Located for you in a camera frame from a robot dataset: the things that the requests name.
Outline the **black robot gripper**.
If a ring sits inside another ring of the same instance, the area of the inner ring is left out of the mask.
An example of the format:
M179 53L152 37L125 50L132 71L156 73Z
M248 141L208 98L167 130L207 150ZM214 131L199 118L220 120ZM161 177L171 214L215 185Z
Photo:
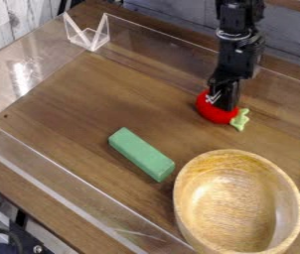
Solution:
M220 38L219 64L210 78L207 102L224 111L234 111L240 98L240 79L251 79L258 73L266 39L259 31L250 35Z

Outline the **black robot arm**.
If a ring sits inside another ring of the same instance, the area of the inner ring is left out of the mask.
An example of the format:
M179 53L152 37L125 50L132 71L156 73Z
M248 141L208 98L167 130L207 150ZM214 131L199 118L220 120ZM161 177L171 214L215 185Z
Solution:
M234 111L240 98L240 82L259 71L266 39L256 28L264 17L263 0L216 0L219 64L210 78L208 100L224 111Z

